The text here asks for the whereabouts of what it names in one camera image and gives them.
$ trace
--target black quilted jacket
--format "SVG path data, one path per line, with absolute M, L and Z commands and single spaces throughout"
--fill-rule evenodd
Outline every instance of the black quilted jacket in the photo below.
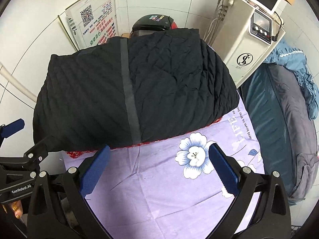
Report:
M 129 147 L 210 125 L 239 96 L 198 30 L 179 28 L 52 55 L 38 95 L 33 138 L 50 151 Z

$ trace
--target poster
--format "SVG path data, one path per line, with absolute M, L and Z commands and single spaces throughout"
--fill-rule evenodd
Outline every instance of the poster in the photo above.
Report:
M 106 43 L 118 36 L 115 0 L 79 0 L 65 9 L 80 49 Z

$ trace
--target circular black logo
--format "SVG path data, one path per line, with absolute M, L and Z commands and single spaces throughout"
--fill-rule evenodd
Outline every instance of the circular black logo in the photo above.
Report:
M 253 61 L 253 55 L 249 53 L 241 54 L 237 58 L 237 64 L 240 65 L 241 67 L 249 65 L 252 61 Z

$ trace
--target blue gripper pad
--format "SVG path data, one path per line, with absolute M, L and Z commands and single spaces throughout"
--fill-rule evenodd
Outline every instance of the blue gripper pad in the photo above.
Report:
M 12 136 L 13 134 L 17 133 L 18 131 L 22 130 L 23 128 L 24 128 L 24 120 L 18 119 L 16 121 L 4 126 L 0 135 L 2 138 L 8 138 L 9 136 Z
M 215 170 L 225 186 L 228 193 L 237 196 L 239 194 L 238 183 L 239 177 L 236 175 L 230 164 L 225 158 L 225 154 L 220 152 L 216 143 L 209 147 L 209 160 L 212 162 Z
M 80 193 L 84 198 L 86 195 L 91 194 L 94 190 L 98 180 L 100 179 L 105 167 L 110 160 L 111 149 L 109 146 L 101 149 L 100 154 L 91 163 L 85 174 L 82 176 L 80 184 Z

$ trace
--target gray stripe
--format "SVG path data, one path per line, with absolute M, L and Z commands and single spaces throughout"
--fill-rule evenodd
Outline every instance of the gray stripe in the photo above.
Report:
M 132 141 L 133 144 L 136 145 L 141 143 L 141 131 L 139 128 L 138 114 L 136 112 L 133 87 L 130 79 L 129 52 L 127 50 L 126 38 L 121 39 L 121 64 L 127 118 L 130 125 Z

